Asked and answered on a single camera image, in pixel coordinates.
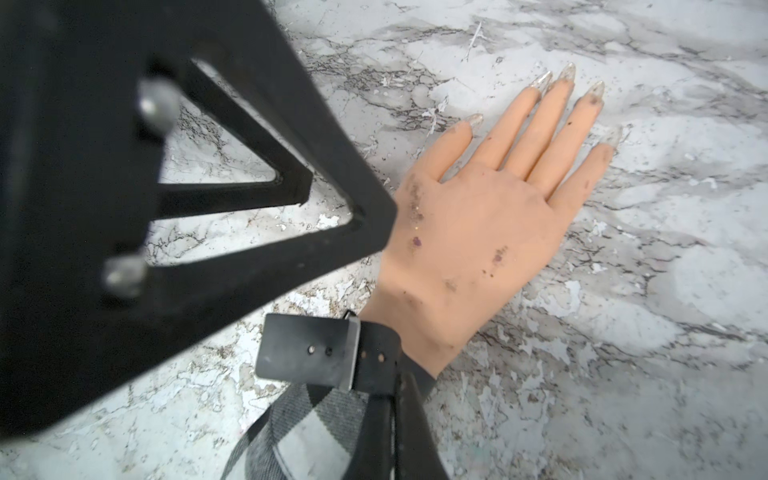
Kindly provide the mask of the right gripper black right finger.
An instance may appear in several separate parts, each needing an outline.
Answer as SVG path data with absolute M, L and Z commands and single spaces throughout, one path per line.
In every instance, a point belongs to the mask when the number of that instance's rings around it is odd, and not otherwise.
M 414 376 L 397 376 L 394 393 L 369 398 L 345 479 L 446 479 Z

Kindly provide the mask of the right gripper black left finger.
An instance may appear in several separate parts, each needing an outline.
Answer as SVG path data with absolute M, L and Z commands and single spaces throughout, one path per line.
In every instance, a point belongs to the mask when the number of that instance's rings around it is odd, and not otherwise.
M 163 184 L 181 102 L 274 171 Z M 304 203 L 342 226 L 151 267 L 155 220 Z M 289 290 L 386 244 L 393 200 L 260 1 L 1 5 L 1 434 L 43 431 Z

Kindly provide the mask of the black white plaid sleeve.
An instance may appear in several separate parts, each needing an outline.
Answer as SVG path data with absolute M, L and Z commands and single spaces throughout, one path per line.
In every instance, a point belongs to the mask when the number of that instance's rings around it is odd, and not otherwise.
M 240 438 L 224 479 L 340 479 L 354 455 L 368 396 L 290 385 Z

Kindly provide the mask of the black wrist watch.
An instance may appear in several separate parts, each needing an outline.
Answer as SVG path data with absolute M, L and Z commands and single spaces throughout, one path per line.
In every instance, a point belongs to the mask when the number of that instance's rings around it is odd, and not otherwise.
M 342 318 L 268 314 L 255 373 L 262 379 L 390 395 L 398 376 L 414 376 L 422 397 L 436 383 L 402 350 L 393 329 L 349 311 Z

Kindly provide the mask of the mannequin hand flesh coloured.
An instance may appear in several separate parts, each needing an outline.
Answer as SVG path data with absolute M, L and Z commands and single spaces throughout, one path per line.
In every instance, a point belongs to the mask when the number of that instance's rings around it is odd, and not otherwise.
M 479 116 L 446 130 L 406 173 L 368 322 L 439 375 L 554 257 L 603 177 L 620 133 L 578 159 L 604 106 L 603 83 L 574 98 L 575 68 L 524 88 L 481 142 Z

